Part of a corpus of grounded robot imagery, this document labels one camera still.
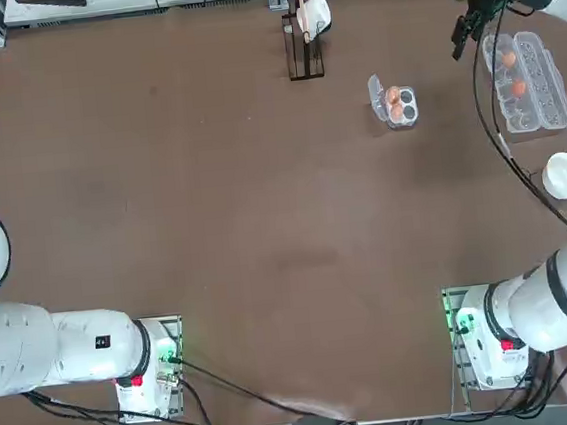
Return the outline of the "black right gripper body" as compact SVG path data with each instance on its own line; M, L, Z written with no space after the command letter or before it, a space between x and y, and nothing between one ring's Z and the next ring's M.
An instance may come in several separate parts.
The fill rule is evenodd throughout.
M471 29L490 22L502 6L502 0L467 0L467 24Z

